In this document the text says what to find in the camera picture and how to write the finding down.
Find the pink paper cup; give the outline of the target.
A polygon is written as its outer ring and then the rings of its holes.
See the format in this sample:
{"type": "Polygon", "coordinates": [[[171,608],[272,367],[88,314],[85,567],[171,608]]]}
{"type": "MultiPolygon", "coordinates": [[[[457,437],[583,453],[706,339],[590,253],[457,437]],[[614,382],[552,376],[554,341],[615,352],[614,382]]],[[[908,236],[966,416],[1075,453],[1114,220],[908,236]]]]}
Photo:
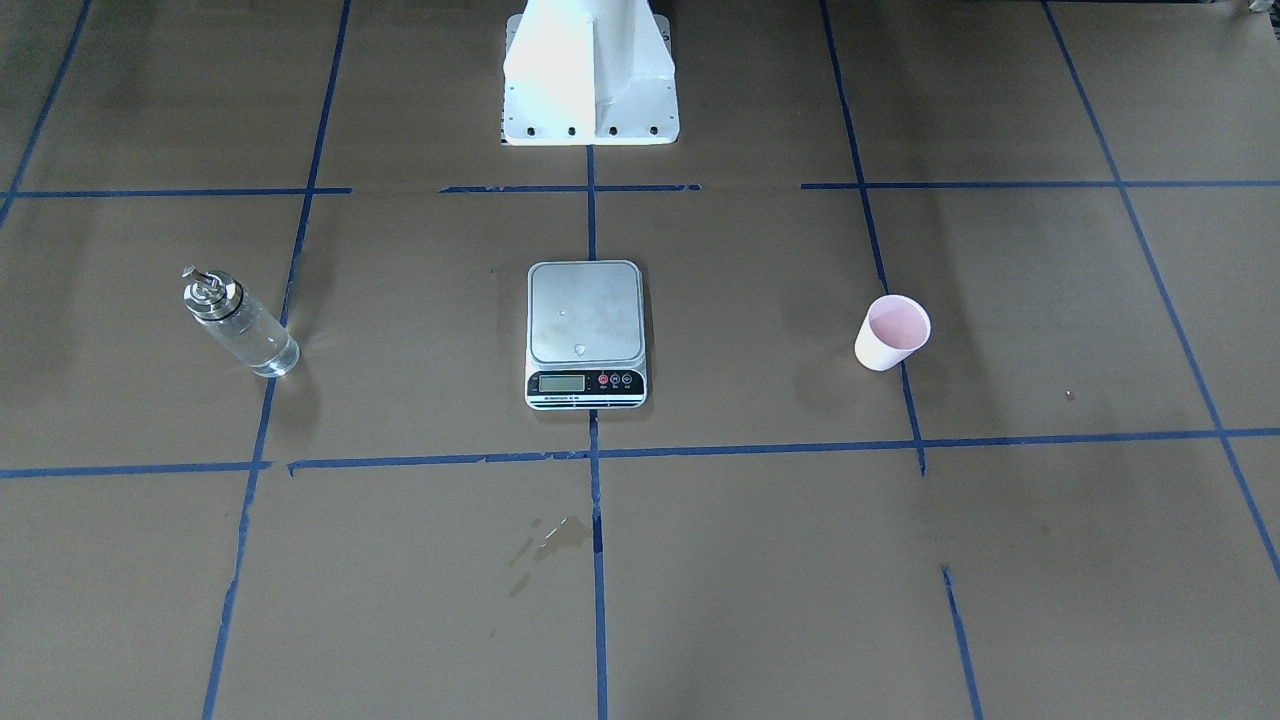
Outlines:
{"type": "Polygon", "coordinates": [[[886,372],[924,347],[931,336],[931,315],[916,300],[884,295],[868,307],[854,355],[864,368],[886,372]]]}

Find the glass sauce bottle metal spout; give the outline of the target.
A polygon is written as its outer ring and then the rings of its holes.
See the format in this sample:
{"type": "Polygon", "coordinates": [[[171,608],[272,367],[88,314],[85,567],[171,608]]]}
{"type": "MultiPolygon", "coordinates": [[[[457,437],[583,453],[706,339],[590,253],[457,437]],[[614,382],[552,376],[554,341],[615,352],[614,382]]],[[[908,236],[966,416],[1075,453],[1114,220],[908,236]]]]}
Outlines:
{"type": "Polygon", "coordinates": [[[300,346],[237,278],[195,265],[184,268],[180,277],[189,315],[253,374],[282,377],[294,368],[300,346]]]}

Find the digital kitchen scale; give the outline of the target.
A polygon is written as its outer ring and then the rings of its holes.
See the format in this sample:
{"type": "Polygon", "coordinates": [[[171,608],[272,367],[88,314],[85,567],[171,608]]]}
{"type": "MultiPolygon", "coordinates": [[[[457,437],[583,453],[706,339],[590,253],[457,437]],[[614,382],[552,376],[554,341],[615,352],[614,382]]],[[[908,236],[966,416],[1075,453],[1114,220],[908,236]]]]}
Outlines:
{"type": "Polygon", "coordinates": [[[524,397],[538,411],[631,409],[649,395],[643,273],[628,260],[527,272],[524,397]]]}

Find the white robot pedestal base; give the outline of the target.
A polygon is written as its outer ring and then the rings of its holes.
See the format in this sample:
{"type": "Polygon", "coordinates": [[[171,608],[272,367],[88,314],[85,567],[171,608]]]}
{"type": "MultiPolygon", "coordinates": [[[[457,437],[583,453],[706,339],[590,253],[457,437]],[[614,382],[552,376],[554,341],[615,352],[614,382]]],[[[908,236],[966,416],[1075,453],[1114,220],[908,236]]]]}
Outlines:
{"type": "Polygon", "coordinates": [[[652,146],[681,135],[669,19],[648,1],[529,1],[506,22],[509,146],[652,146]]]}

